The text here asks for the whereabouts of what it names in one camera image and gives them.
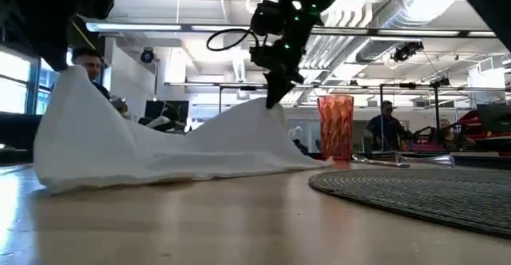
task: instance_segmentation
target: metal pole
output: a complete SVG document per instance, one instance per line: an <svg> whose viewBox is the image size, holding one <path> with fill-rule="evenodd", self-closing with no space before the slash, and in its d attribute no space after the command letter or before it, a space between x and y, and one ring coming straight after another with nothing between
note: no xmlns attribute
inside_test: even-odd
<svg viewBox="0 0 511 265"><path fill-rule="evenodd" d="M38 110L39 74L41 58L30 64L29 80L26 84L25 113L35 114Z"/></svg>
<svg viewBox="0 0 511 265"><path fill-rule="evenodd" d="M223 86L225 89L240 89L246 86L255 88L255 89L267 89L267 85L259 84L259 83L210 83L210 82L165 82L166 86L204 86L204 87L212 87L212 86ZM431 89L431 85L415 85L415 84L382 84L387 87L388 90L400 90L405 89L406 91L414 91L414 90L423 90L427 91ZM363 89L363 90L378 90L380 87L377 85L296 85L296 89ZM475 88L475 87L459 87L457 88L460 92L502 92L502 89L497 88Z"/></svg>
<svg viewBox="0 0 511 265"><path fill-rule="evenodd" d="M160 60L157 59L154 63L154 96L156 97L156 91L158 90L158 64Z"/></svg>
<svg viewBox="0 0 511 265"><path fill-rule="evenodd" d="M434 91L434 114L437 118L437 130L440 130L440 109L438 105L438 87L433 87Z"/></svg>
<svg viewBox="0 0 511 265"><path fill-rule="evenodd" d="M382 151L385 151L385 136L383 136L383 86L384 84L380 85L380 126L382 127L382 136L380 140L382 141Z"/></svg>
<svg viewBox="0 0 511 265"><path fill-rule="evenodd" d="M458 122L459 118L460 117L458 116L458 108L456 107L456 105L454 105L454 120L455 120L455 122ZM456 132L460 133L459 127L456 128Z"/></svg>
<svg viewBox="0 0 511 265"><path fill-rule="evenodd" d="M222 90L224 90L223 86L219 86L218 91L218 113L220 114L222 112Z"/></svg>

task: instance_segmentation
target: window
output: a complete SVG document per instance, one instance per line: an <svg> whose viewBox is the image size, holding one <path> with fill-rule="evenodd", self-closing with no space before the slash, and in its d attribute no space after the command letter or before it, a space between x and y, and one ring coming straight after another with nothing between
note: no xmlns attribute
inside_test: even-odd
<svg viewBox="0 0 511 265"><path fill-rule="evenodd" d="M0 75L19 81L29 80L30 63L12 54L0 52Z"/></svg>
<svg viewBox="0 0 511 265"><path fill-rule="evenodd" d="M67 52L65 59L68 65L73 65L71 62L71 52ZM54 71L50 65L41 59L41 70L39 71L39 85L51 88L58 79L58 72Z"/></svg>
<svg viewBox="0 0 511 265"><path fill-rule="evenodd" d="M311 121L311 139L312 139L312 148L311 152L317 153L321 152L321 126L319 125L319 121Z"/></svg>
<svg viewBox="0 0 511 265"><path fill-rule="evenodd" d="M25 112L26 85L0 78L0 93L2 93L0 97L0 112Z"/></svg>
<svg viewBox="0 0 511 265"><path fill-rule="evenodd" d="M0 52L0 111L24 113L26 82L30 63L20 57Z"/></svg>
<svg viewBox="0 0 511 265"><path fill-rule="evenodd" d="M38 92L38 106L35 109L35 114L44 114L48 103L50 102L50 92L39 89Z"/></svg>

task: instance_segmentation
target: desk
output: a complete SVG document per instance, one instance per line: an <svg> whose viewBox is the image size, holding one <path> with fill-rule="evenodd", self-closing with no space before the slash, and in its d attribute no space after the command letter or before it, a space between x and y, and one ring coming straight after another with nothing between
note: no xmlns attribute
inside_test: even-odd
<svg viewBox="0 0 511 265"><path fill-rule="evenodd" d="M318 172L48 196L30 166L2 168L0 264L498 265L511 260L510 241L315 192L307 179Z"/></svg>

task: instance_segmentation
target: round placemat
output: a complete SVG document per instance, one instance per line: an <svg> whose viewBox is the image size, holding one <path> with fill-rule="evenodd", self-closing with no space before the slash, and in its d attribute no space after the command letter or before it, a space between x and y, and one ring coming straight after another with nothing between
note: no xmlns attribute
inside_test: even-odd
<svg viewBox="0 0 511 265"><path fill-rule="evenodd" d="M350 170L315 175L309 185L387 211L511 239L511 172Z"/></svg>

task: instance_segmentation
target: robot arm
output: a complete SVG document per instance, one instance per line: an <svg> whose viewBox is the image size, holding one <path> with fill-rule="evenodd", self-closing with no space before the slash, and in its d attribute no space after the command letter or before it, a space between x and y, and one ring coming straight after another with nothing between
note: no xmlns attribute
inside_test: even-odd
<svg viewBox="0 0 511 265"><path fill-rule="evenodd" d="M335 0L263 0L254 13L251 30L259 36L275 34L281 38L273 45L252 47L251 60L269 69L265 74L268 83L267 108L273 107L293 89L292 81L302 83L298 64L313 26L321 26L319 15ZM467 0L481 15L497 37L511 49L511 18L505 14L511 0ZM299 2L300 9L292 3Z"/></svg>

